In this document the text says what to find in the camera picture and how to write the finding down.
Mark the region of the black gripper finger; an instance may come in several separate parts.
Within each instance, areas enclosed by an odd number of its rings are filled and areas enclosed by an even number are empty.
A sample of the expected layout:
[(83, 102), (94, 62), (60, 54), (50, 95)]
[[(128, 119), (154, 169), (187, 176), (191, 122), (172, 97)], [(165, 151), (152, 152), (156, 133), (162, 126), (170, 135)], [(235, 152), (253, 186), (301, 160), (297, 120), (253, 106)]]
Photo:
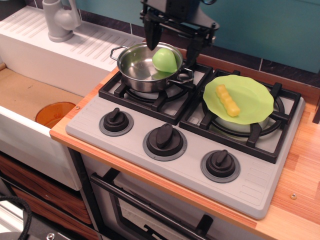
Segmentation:
[(186, 67), (191, 68), (197, 61), (197, 57), (202, 49), (207, 46), (207, 40), (204, 37), (195, 37), (190, 41), (186, 52)]
[(144, 33), (147, 47), (150, 50), (154, 50), (159, 44), (162, 35), (160, 23), (153, 20), (150, 16), (146, 16), (144, 18)]

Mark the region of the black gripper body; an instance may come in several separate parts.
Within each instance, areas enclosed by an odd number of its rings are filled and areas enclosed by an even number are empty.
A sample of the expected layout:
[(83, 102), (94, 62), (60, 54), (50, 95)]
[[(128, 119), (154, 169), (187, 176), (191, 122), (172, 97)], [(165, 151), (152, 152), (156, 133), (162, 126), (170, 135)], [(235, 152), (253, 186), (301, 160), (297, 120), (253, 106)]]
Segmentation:
[(194, 39), (206, 39), (206, 46), (215, 39), (219, 24), (201, 9), (201, 3), (212, 5), (214, 0), (142, 0), (140, 19), (143, 25), (146, 16), (158, 22), (161, 29), (168, 29), (179, 35)]

